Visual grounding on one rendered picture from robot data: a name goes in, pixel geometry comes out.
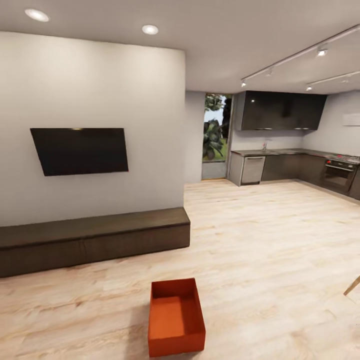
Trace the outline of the storage box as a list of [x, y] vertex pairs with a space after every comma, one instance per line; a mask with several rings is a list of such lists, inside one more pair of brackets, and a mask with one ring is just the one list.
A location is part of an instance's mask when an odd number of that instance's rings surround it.
[[206, 328], [195, 278], [151, 284], [149, 357], [203, 351]]

